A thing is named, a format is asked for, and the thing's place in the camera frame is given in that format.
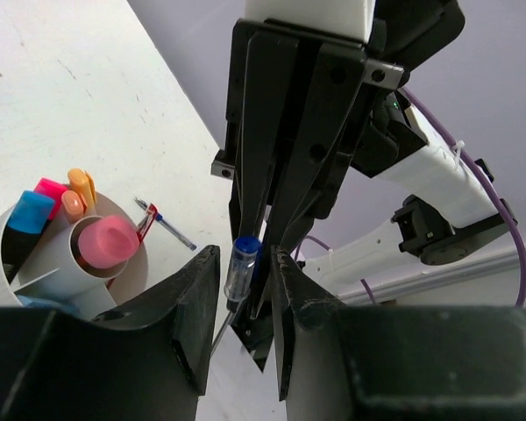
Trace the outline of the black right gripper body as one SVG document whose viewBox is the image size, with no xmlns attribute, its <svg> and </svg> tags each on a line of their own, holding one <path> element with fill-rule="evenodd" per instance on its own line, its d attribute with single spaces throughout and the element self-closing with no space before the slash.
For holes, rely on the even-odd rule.
<svg viewBox="0 0 526 421">
<path fill-rule="evenodd" d="M 300 85 L 301 93 L 299 100 L 299 124 L 304 108 L 313 68 L 316 63 L 317 53 L 324 43 L 339 44 L 342 46 L 357 47 L 366 56 L 366 66 L 362 74 L 362 80 L 358 92 L 354 98 L 341 131 L 325 159 L 321 170 L 314 180 L 309 193 L 304 197 L 302 206 L 296 212 L 298 218 L 300 240 L 309 233 L 313 224 L 318 219 L 329 216 L 334 203 L 337 200 L 341 184 L 351 166 L 352 159 L 356 153 L 362 132 L 366 127 L 369 114 L 374 103 L 381 94 L 386 94 L 401 86 L 406 79 L 405 70 L 397 65 L 378 61 L 372 58 L 366 48 L 359 42 L 345 39 L 339 36 L 303 28 L 296 25 L 286 24 L 276 20 L 266 22 L 255 22 L 251 20 L 239 20 L 232 31 L 231 61 L 229 67 L 228 93 L 226 104 L 226 138 L 224 148 L 219 151 L 213 160 L 211 172 L 213 175 L 230 180 L 232 183 L 231 200 L 229 212 L 231 221 L 231 234 L 233 237 L 257 236 L 263 239 L 267 229 L 267 222 L 271 214 L 271 205 L 268 204 L 264 210 L 263 222 L 256 234 L 242 235 L 240 233 L 241 223 L 241 139 L 243 122 L 243 97 L 245 87 L 245 62 L 247 55 L 247 43 L 252 34 L 257 30 L 277 32 L 300 40 Z M 239 336 L 242 344 L 252 356 L 259 367 L 264 367 L 270 351 L 273 338 L 273 328 L 270 311 L 270 281 L 267 279 L 267 299 L 260 308 L 256 319 L 251 320 L 246 316 L 245 309 L 248 297 L 238 307 L 238 314 L 232 321 L 232 328 Z"/>
</svg>

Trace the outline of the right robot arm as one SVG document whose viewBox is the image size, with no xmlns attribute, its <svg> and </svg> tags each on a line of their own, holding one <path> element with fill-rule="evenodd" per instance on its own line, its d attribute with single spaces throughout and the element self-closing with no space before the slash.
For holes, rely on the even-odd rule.
<svg viewBox="0 0 526 421">
<path fill-rule="evenodd" d="M 228 324 L 259 366 L 273 340 L 271 250 L 297 250 L 350 169 L 408 197 L 365 237 L 303 264 L 326 286 L 419 260 L 446 265 L 515 227 L 484 161 L 405 90 L 465 26 L 455 1 L 248 1 L 231 39 Z"/>
</svg>

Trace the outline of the yellow capped orange highlighter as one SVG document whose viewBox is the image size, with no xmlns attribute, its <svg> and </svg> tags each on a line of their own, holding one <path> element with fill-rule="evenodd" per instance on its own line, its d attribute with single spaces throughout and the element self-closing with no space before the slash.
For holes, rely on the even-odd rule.
<svg viewBox="0 0 526 421">
<path fill-rule="evenodd" d="M 81 196 L 85 203 L 85 215 L 96 214 L 96 187 L 91 175 L 80 169 L 72 168 L 68 171 L 68 183 L 74 192 Z"/>
</svg>

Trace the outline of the red gel pen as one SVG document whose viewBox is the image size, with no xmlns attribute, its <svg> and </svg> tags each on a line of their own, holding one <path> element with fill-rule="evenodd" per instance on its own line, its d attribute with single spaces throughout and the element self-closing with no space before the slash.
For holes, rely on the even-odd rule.
<svg viewBox="0 0 526 421">
<path fill-rule="evenodd" d="M 158 218 L 158 210 L 152 203 L 146 206 L 146 212 L 142 220 L 137 225 L 137 237 L 140 243 L 142 243 L 149 232 L 151 226 Z"/>
</svg>

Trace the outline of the black highlighter blue cap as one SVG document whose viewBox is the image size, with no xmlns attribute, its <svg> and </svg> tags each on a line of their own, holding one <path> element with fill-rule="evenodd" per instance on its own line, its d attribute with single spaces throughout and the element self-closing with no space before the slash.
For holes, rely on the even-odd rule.
<svg viewBox="0 0 526 421">
<path fill-rule="evenodd" d="M 8 283 L 13 281 L 39 242 L 54 206 L 51 197 L 30 190 L 25 190 L 18 199 L 1 240 L 1 259 Z"/>
</svg>

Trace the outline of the black highlighter pink cap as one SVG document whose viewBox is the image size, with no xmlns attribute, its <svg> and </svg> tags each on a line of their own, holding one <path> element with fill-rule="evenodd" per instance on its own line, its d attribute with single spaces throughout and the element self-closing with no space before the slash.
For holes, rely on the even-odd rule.
<svg viewBox="0 0 526 421">
<path fill-rule="evenodd" d="M 47 218 L 48 221 L 54 220 L 61 207 L 62 195 L 68 191 L 68 187 L 64 184 L 43 177 L 39 180 L 33 191 L 54 200 L 54 206 Z"/>
</svg>

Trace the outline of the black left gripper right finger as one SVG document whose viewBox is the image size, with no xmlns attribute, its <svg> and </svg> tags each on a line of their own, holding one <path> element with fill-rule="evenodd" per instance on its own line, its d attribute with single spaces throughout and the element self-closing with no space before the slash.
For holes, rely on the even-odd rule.
<svg viewBox="0 0 526 421">
<path fill-rule="evenodd" d="M 526 310 L 349 306 L 271 252 L 291 420 L 526 420 Z"/>
</svg>

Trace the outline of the pink capped highlighter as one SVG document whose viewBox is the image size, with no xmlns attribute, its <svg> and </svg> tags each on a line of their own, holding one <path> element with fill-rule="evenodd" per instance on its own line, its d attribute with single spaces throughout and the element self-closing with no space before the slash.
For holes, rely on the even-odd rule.
<svg viewBox="0 0 526 421">
<path fill-rule="evenodd" d="M 134 225 L 126 218 L 111 215 L 85 227 L 77 240 L 83 260 L 93 268 L 108 269 L 129 260 L 139 249 Z"/>
</svg>

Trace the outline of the blue gel pen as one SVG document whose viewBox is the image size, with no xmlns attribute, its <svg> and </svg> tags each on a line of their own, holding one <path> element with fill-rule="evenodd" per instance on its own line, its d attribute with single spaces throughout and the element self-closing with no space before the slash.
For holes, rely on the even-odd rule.
<svg viewBox="0 0 526 421">
<path fill-rule="evenodd" d="M 133 200 L 144 211 L 149 206 L 149 203 L 147 203 L 143 199 L 138 198 L 136 196 L 133 198 Z M 175 226 L 169 223 L 167 219 L 161 213 L 157 214 L 156 221 L 158 222 L 159 225 L 163 226 L 168 232 L 170 232 L 174 237 L 176 237 L 186 248 L 188 248 L 191 251 L 195 251 L 197 249 L 197 245 L 192 240 L 190 240 L 188 237 L 186 237 Z"/>
</svg>

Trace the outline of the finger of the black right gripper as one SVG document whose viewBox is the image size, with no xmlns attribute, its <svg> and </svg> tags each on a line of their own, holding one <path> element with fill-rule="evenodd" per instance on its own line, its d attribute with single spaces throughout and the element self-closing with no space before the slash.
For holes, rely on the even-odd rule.
<svg viewBox="0 0 526 421">
<path fill-rule="evenodd" d="M 304 197 L 321 170 L 358 92 L 366 56 L 357 47 L 320 47 L 304 100 L 288 164 L 275 192 L 262 269 L 271 264 L 271 247 L 281 244 Z"/>
<path fill-rule="evenodd" d="M 256 234 L 266 206 L 271 214 L 245 313 L 254 320 L 267 299 L 270 247 L 294 249 L 300 240 L 295 200 L 286 173 L 299 125 L 300 40 L 264 30 L 247 43 L 241 139 L 242 235 Z"/>
</svg>

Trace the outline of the blue transparent highlighter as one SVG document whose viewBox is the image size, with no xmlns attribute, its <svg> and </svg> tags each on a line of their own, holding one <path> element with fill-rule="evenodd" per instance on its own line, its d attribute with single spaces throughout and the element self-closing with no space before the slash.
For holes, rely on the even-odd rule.
<svg viewBox="0 0 526 421">
<path fill-rule="evenodd" d="M 16 295 L 21 305 L 27 309 L 53 310 L 57 313 L 70 316 L 72 318 L 81 318 L 80 310 L 71 303 L 62 303 L 46 298 L 33 296 Z"/>
</svg>

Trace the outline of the grey highlighter orange cap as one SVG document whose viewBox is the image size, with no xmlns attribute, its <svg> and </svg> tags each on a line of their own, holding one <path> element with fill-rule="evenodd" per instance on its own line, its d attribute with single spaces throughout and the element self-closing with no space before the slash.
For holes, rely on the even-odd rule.
<svg viewBox="0 0 526 421">
<path fill-rule="evenodd" d="M 73 224 L 83 218 L 85 204 L 81 196 L 73 190 L 69 189 L 62 194 L 61 206 L 69 223 Z"/>
</svg>

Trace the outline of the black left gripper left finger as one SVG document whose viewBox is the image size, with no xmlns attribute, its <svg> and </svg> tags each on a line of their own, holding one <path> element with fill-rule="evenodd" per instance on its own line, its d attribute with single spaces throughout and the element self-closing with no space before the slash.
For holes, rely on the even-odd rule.
<svg viewBox="0 0 526 421">
<path fill-rule="evenodd" d="M 0 420 L 192 420 L 205 393 L 220 249 L 85 321 L 0 308 Z"/>
</svg>

